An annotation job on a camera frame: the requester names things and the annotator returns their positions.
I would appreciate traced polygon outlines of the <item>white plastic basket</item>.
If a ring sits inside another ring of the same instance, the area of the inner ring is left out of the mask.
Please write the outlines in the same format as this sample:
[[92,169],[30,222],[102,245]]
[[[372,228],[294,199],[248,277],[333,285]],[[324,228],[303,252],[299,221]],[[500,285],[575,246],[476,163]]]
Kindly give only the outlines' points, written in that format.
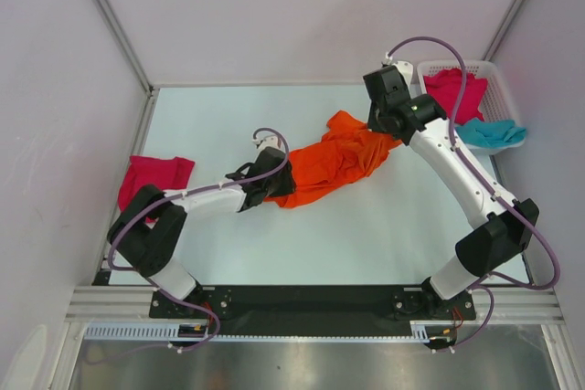
[[[524,127],[517,115],[515,105],[513,103],[511,92],[509,91],[505,80],[499,73],[497,67],[487,61],[467,60],[464,62],[465,69],[461,69],[463,73],[462,86],[453,110],[453,118],[463,99],[463,94],[466,87],[466,74],[473,73],[477,78],[487,79],[488,88],[484,94],[483,100],[479,106],[480,112],[483,114],[483,121],[493,122],[501,120],[513,120],[516,125]],[[424,94],[428,94],[424,85],[424,76],[433,76],[443,69],[460,69],[460,65],[456,61],[435,60],[422,62],[417,66],[417,74],[420,81],[421,90]],[[508,147],[519,147],[524,142],[518,145]],[[508,148],[501,149],[484,149],[468,145],[468,148],[476,154],[495,155]]]

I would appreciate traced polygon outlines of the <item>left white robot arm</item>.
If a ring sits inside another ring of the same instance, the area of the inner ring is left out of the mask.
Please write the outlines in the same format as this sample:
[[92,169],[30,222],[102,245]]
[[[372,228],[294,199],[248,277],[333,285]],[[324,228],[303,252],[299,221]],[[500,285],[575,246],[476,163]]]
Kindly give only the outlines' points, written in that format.
[[200,284],[175,257],[187,217],[241,213],[295,189],[288,156],[268,146],[254,162],[215,185],[166,192],[153,184],[143,186],[111,226],[107,240],[130,269],[165,291],[171,307],[189,317],[200,310],[202,295]]

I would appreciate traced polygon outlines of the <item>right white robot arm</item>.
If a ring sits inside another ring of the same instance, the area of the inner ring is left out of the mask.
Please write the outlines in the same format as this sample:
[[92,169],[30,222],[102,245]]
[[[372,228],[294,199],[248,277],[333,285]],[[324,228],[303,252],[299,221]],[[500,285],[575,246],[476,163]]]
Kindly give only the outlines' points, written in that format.
[[422,309],[442,318],[457,295],[528,247],[539,211],[532,200],[520,202],[492,181],[466,145],[450,138],[446,111],[429,94],[411,97],[397,67],[367,73],[363,80],[370,99],[368,128],[402,141],[423,158],[472,228],[456,243],[454,256],[423,283]]

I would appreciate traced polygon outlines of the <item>orange t shirt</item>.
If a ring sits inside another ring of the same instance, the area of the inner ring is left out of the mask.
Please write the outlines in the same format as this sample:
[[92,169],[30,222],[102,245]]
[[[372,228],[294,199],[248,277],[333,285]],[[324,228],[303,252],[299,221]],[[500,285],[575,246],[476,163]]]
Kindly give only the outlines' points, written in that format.
[[338,111],[327,122],[320,142],[289,154],[292,178],[296,184],[290,195],[268,200],[280,208],[309,205],[334,190],[369,177],[401,146],[392,136],[372,132],[367,125],[346,111]]

